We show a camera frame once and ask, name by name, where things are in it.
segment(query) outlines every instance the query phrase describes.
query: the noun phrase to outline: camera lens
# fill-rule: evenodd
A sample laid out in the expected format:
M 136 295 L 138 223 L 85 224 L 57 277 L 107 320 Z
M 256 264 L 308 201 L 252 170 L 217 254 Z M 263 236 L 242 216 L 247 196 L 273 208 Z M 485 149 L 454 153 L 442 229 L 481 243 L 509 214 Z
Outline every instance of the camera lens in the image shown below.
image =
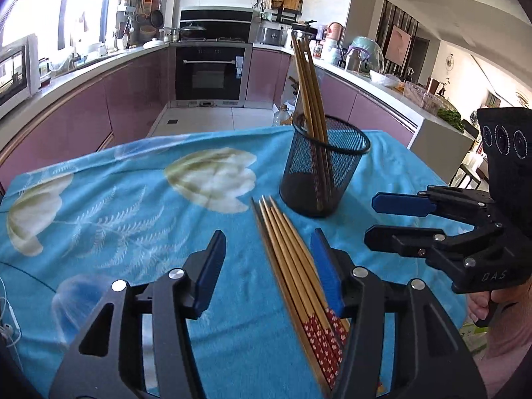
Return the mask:
M 495 128 L 495 142 L 501 154 L 507 155 L 510 152 L 510 139 L 504 126 L 497 126 Z
M 491 137 L 491 130 L 488 126 L 482 128 L 482 137 L 484 138 L 486 145 L 491 147 L 491 144 L 493 144 L 493 138 Z
M 513 146 L 515 148 L 515 153 L 520 159 L 524 159 L 528 154 L 528 143 L 527 139 L 523 132 L 518 130 L 513 134 Z

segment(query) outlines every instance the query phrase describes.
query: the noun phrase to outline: blue tablecloth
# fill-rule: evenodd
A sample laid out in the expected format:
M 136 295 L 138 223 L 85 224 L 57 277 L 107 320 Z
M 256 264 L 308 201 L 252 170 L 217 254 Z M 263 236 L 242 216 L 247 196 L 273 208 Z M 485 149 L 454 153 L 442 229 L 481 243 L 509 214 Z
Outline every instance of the blue tablecloth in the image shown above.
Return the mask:
M 251 196 L 273 195 L 307 243 L 319 226 L 332 247 L 381 278 L 424 279 L 461 325 L 464 299 L 445 275 L 363 244 L 377 223 L 448 234 L 470 229 L 375 213 L 376 192 L 413 194 L 443 182 L 386 133 L 367 134 L 371 151 L 327 219 L 299 216 L 278 196 L 291 127 L 146 139 L 18 176 L 0 207 L 0 276 L 22 329 L 17 348 L 31 382 L 47 395 L 66 345 L 113 279 L 153 281 L 221 229 L 227 256 L 211 305 L 188 323 L 207 397 L 320 397 L 248 208 Z M 390 322 L 386 331 L 381 377 L 389 385 Z

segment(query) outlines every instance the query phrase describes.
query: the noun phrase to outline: wooden cutting board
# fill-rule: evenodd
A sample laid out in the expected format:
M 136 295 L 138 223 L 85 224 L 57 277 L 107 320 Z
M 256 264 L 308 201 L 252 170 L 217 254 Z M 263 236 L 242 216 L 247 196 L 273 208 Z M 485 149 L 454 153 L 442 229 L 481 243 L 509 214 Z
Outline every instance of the wooden cutting board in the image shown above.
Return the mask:
M 285 0 L 283 7 L 285 9 L 300 10 L 301 0 Z

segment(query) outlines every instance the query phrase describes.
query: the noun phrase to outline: utensil holder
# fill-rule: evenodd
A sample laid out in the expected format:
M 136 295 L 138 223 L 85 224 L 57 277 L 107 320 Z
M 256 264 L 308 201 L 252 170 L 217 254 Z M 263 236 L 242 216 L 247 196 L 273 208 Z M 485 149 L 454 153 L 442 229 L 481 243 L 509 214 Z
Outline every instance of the utensil holder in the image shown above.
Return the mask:
M 325 120 L 328 144 L 309 136 L 304 114 L 294 116 L 294 137 L 279 187 L 285 204 L 307 217 L 327 217 L 336 210 L 371 145 L 355 126 L 329 115 Z

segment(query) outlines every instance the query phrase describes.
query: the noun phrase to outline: bundle of chopsticks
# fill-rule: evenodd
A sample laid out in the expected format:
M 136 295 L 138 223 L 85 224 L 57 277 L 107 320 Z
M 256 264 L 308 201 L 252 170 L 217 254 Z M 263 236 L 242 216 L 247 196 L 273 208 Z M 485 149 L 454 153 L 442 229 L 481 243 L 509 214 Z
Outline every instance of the bundle of chopsticks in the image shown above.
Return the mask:
M 297 76 L 300 82 L 300 96 L 303 102 L 303 113 L 307 122 L 307 132 L 311 138 L 329 144 L 324 104 L 321 99 L 320 85 L 316 76 L 316 68 L 312 60 L 307 39 L 298 39 L 292 32 L 292 47 L 296 60 Z M 327 199 L 332 186 L 331 153 L 323 147 L 312 146 L 312 168 L 315 176 L 315 187 L 318 195 L 318 209 Z
M 331 391 L 338 374 L 349 323 L 327 306 L 312 255 L 272 197 L 252 209 L 266 253 L 292 323 L 323 390 Z

